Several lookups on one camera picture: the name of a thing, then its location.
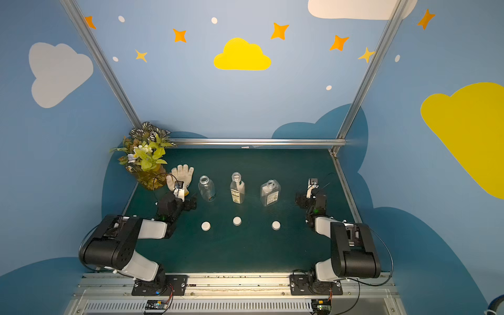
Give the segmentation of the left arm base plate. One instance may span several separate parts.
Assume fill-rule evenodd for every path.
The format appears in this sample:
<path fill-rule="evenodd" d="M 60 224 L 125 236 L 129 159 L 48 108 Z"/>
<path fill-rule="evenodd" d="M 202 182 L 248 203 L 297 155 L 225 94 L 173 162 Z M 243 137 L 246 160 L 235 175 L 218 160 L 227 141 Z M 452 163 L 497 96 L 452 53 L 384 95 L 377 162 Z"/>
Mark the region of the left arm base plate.
<path fill-rule="evenodd" d="M 187 288 L 188 276 L 185 274 L 166 274 L 164 278 L 146 282 L 135 280 L 132 296 L 183 296 Z"/>

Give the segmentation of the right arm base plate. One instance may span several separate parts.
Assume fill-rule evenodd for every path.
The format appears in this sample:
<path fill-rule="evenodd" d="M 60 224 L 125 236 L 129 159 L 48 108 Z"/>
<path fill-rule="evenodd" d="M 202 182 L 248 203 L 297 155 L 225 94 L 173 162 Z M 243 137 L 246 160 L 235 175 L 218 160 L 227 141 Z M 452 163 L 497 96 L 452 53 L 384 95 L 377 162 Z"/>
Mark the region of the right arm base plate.
<path fill-rule="evenodd" d="M 340 282 L 321 282 L 306 274 L 290 274 L 290 290 L 292 295 L 342 295 Z"/>

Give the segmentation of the round clear plastic bottle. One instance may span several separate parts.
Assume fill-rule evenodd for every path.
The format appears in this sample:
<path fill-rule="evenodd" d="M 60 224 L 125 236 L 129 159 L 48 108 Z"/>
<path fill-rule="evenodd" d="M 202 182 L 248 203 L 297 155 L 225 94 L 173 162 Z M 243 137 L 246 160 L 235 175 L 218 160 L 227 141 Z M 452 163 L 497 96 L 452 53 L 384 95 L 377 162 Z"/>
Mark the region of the round clear plastic bottle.
<path fill-rule="evenodd" d="M 198 183 L 199 192 L 202 196 L 202 199 L 206 202 L 212 202 L 216 197 L 215 185 L 214 182 L 207 176 L 202 175 L 199 178 Z"/>

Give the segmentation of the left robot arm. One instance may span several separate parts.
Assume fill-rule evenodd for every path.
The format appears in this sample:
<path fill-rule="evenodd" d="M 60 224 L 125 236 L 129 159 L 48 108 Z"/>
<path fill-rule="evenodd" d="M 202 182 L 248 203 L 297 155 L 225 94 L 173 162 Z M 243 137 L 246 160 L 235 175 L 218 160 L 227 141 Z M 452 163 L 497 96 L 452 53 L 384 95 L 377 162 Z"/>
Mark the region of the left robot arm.
<path fill-rule="evenodd" d="M 197 208 L 197 197 L 177 198 L 168 193 L 157 202 L 154 219 L 106 215 L 85 236 L 79 249 L 83 266 L 113 270 L 134 279 L 132 295 L 174 295 L 173 283 L 164 267 L 136 251 L 139 240 L 164 240 L 173 236 L 177 219 L 184 211 Z"/>

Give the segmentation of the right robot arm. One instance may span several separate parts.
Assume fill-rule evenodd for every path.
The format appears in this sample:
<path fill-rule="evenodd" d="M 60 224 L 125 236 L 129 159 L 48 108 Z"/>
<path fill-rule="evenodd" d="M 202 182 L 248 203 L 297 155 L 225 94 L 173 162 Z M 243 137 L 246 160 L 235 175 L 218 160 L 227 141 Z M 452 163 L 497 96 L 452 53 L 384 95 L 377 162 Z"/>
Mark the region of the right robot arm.
<path fill-rule="evenodd" d="M 327 195 L 316 186 L 296 193 L 295 203 L 306 211 L 308 227 L 330 239 L 330 258 L 314 267 L 317 281 L 379 277 L 381 262 L 367 224 L 347 223 L 328 216 Z"/>

